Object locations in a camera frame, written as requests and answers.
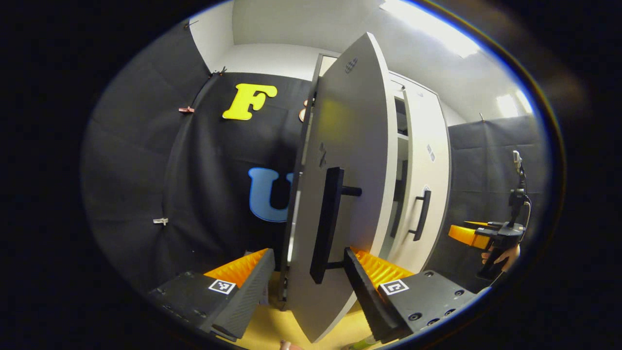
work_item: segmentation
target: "cabinet door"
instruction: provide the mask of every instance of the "cabinet door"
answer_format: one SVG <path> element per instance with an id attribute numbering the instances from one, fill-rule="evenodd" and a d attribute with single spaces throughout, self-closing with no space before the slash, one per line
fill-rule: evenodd
<path id="1" fill-rule="evenodd" d="M 292 216 L 287 307 L 311 342 L 324 337 L 356 296 L 342 268 L 326 270 L 316 284 L 310 266 L 328 168 L 344 169 L 343 185 L 359 197 L 341 196 L 330 262 L 347 246 L 377 255 L 387 232 L 396 180 L 396 111 L 389 71 L 374 36 L 364 34 L 318 81 L 309 116 Z"/>
<path id="2" fill-rule="evenodd" d="M 388 260 L 411 272 L 424 267 L 442 225 L 449 187 L 449 145 L 447 127 L 436 94 L 414 83 L 405 85 L 404 101 L 409 122 L 409 154 L 404 206 Z M 423 197 L 429 189 L 430 202 L 420 239 L 413 241 L 422 220 Z"/>

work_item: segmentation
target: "human hand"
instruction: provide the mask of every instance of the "human hand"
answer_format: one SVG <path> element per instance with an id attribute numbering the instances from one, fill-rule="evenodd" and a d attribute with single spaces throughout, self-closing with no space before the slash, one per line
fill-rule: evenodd
<path id="1" fill-rule="evenodd" d="M 279 350 L 304 350 L 304 349 L 298 345 L 294 345 L 288 341 L 282 340 L 281 347 L 279 348 Z"/>
<path id="2" fill-rule="evenodd" d="M 512 248 L 510 248 L 510 249 L 506 250 L 505 252 L 503 252 L 497 258 L 497 260 L 494 261 L 494 263 L 502 262 L 505 258 L 508 258 L 508 261 L 501 268 L 501 271 L 507 272 L 509 270 L 509 268 L 512 267 L 512 264 L 516 261 L 516 259 L 518 259 L 518 256 L 520 256 L 520 254 L 521 254 L 521 245 L 517 244 L 517 245 L 513 246 Z M 481 263 L 485 264 L 486 261 L 488 261 L 489 257 L 490 257 L 490 253 L 488 253 L 488 252 L 482 253 L 481 254 L 481 258 L 483 260 L 481 261 Z"/>

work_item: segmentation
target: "black curtain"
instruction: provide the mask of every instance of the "black curtain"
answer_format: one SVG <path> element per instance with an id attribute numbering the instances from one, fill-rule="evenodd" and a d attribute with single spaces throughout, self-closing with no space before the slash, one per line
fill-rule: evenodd
<path id="1" fill-rule="evenodd" d="M 285 208 L 310 82 L 226 73 L 208 80 L 185 22 L 133 58 L 93 110 L 81 188 L 96 241 L 120 274 L 148 291 L 266 247 L 281 260 L 285 223 L 249 209 L 253 167 L 277 171 L 271 204 Z M 236 84 L 278 89 L 248 121 L 224 120 Z M 178 112 L 192 106 L 193 115 Z M 167 217 L 166 226 L 153 219 Z"/>
<path id="2" fill-rule="evenodd" d="M 520 152 L 527 176 L 527 193 L 533 202 L 529 227 L 521 249 L 529 249 L 537 234 L 549 197 L 552 170 L 549 138 L 537 118 L 522 116 L 479 121 L 448 128 L 452 180 L 447 216 L 426 268 L 435 270 L 469 291 L 490 284 L 475 273 L 482 267 L 483 252 L 448 236 L 451 225 L 463 221 L 508 221 L 508 197 L 518 184 L 512 151 Z M 518 218 L 526 222 L 527 207 Z"/>

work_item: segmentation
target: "yellow letter f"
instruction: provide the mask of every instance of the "yellow letter f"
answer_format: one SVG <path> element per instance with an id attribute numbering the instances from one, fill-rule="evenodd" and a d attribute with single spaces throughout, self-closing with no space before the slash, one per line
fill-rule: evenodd
<path id="1" fill-rule="evenodd" d="M 266 95 L 269 97 L 276 96 L 276 87 L 270 85 L 237 84 L 235 87 L 238 92 L 231 107 L 223 113 L 225 119 L 249 120 L 253 114 L 248 111 L 248 106 L 253 105 L 253 110 L 258 111 L 264 106 Z"/>

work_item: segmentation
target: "blue letter u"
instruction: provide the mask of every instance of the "blue letter u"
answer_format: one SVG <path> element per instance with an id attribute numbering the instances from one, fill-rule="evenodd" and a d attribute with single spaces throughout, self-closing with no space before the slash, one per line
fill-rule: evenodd
<path id="1" fill-rule="evenodd" d="M 251 196 L 249 199 L 251 212 L 265 221 L 287 221 L 287 207 L 285 209 L 275 209 L 270 205 L 272 183 L 279 178 L 279 173 L 266 168 L 252 168 L 248 171 L 248 176 L 251 177 Z M 285 178 L 291 186 L 294 173 L 287 174 Z"/>

